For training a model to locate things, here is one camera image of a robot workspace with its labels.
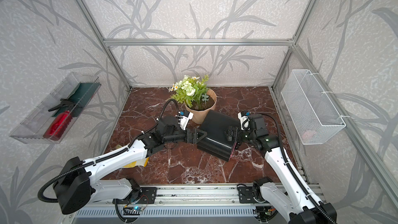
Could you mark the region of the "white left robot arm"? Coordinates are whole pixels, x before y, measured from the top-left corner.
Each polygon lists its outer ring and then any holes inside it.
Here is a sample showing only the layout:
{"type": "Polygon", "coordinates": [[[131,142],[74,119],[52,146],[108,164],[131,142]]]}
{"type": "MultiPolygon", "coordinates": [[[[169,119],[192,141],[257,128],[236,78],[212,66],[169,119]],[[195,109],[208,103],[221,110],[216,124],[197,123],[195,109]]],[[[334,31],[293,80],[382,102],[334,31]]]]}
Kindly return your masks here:
{"type": "Polygon", "coordinates": [[[68,160],[61,173],[41,187],[38,200],[58,203],[61,212],[67,215],[88,203],[128,198],[133,191],[130,179],[107,183],[102,178],[128,164],[149,158],[167,143],[198,143],[207,133],[197,128],[188,129],[187,124],[192,118],[192,113],[181,111],[176,116],[160,115],[153,127],[121,148],[86,160],[79,157],[68,160]]]}

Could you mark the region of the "black mini drawer cabinet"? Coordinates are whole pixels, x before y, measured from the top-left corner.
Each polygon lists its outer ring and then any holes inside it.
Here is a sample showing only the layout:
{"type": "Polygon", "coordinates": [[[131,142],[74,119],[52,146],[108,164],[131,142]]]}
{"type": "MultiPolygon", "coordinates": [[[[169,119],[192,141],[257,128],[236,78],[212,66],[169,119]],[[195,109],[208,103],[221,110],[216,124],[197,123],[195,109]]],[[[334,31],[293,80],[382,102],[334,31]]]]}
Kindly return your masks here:
{"type": "Polygon", "coordinates": [[[236,147],[239,120],[210,110],[199,129],[207,135],[198,141],[197,148],[228,162],[236,147]]]}

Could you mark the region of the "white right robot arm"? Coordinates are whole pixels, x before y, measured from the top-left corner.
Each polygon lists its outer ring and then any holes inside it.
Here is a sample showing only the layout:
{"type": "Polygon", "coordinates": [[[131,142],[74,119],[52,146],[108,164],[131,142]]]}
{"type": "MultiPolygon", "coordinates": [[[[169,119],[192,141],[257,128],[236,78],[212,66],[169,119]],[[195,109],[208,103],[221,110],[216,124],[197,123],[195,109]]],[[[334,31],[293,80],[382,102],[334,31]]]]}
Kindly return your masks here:
{"type": "Polygon", "coordinates": [[[284,191],[279,190],[268,177],[254,181],[249,199],[271,205],[258,218],[264,221],[277,212],[290,224],[335,224],[335,208],[324,203],[302,178],[284,149],[280,129],[276,135],[270,135],[265,117],[265,113],[242,111],[238,113],[240,128],[230,127],[228,131],[229,138],[251,144],[260,151],[284,187],[284,191]]]}

